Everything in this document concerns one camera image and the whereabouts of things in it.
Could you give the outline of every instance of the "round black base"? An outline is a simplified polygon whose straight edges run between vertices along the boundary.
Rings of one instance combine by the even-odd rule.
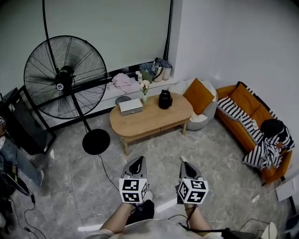
[[[88,132],[83,139],[82,146],[90,155],[103,153],[110,144],[110,136],[105,130],[94,129]]]

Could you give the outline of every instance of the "gray tile floor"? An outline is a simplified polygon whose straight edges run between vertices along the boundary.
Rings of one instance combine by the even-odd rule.
[[[129,146],[129,157],[123,153],[122,144],[110,127],[109,114],[88,122],[91,128],[103,128],[111,136],[111,144],[101,156],[108,175],[116,185],[127,160],[144,155],[153,201],[157,207],[163,205],[176,198],[174,187],[178,183],[179,156],[182,155],[198,165],[208,180],[210,192],[200,208],[214,228],[238,230],[249,218],[256,218],[273,221],[280,232],[284,229],[289,202],[278,203],[273,191],[275,185],[262,187],[259,177],[250,168],[241,165],[243,152],[217,120],[212,120],[200,131],[187,131],[186,136],[177,127],[137,141]],[[22,177],[36,197],[36,208],[26,215],[28,221],[40,228],[48,239],[82,238],[104,223],[121,200],[118,191],[107,180],[100,158],[88,155],[81,146],[85,135],[83,123],[56,133],[52,157],[49,153],[35,159],[35,164],[45,171],[42,188]],[[251,200],[257,194],[266,197],[252,204]],[[13,199],[21,225],[25,226],[23,212],[32,208],[32,203],[17,192]],[[155,217],[168,218],[184,213],[182,205],[175,205]],[[182,217],[172,220],[185,221]],[[256,232],[263,228],[264,225],[251,223],[244,230]],[[13,231],[8,238],[35,238],[19,227],[11,229]]]

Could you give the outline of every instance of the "wooden table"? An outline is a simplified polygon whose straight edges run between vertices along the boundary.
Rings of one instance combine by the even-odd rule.
[[[134,140],[182,124],[184,124],[183,134],[185,135],[186,125],[193,112],[192,105],[182,95],[171,93],[171,96],[172,106],[167,110],[159,108],[159,95],[155,95],[148,98],[142,112],[121,116],[119,106],[111,111],[111,127],[122,137],[127,156],[128,143]]]

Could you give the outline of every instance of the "person's leg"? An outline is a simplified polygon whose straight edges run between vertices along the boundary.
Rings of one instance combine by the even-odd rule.
[[[155,215],[155,205],[151,200],[146,200],[143,204],[129,216],[126,225],[140,222],[147,219],[153,219]]]
[[[5,163],[11,163],[12,166],[18,165],[18,169],[20,169],[37,186],[41,185],[43,179],[40,171],[33,166],[26,155],[20,151],[11,140],[7,138],[5,139],[0,154]]]

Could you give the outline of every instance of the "black pedestal fan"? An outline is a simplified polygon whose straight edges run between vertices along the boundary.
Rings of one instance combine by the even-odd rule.
[[[24,84],[33,103],[58,119],[81,118],[88,133],[84,150],[91,155],[104,152],[110,137],[102,129],[91,130],[84,115],[101,101],[107,84],[107,70],[100,53],[87,41],[74,36],[49,38],[43,0],[43,22],[47,40],[29,56]]]

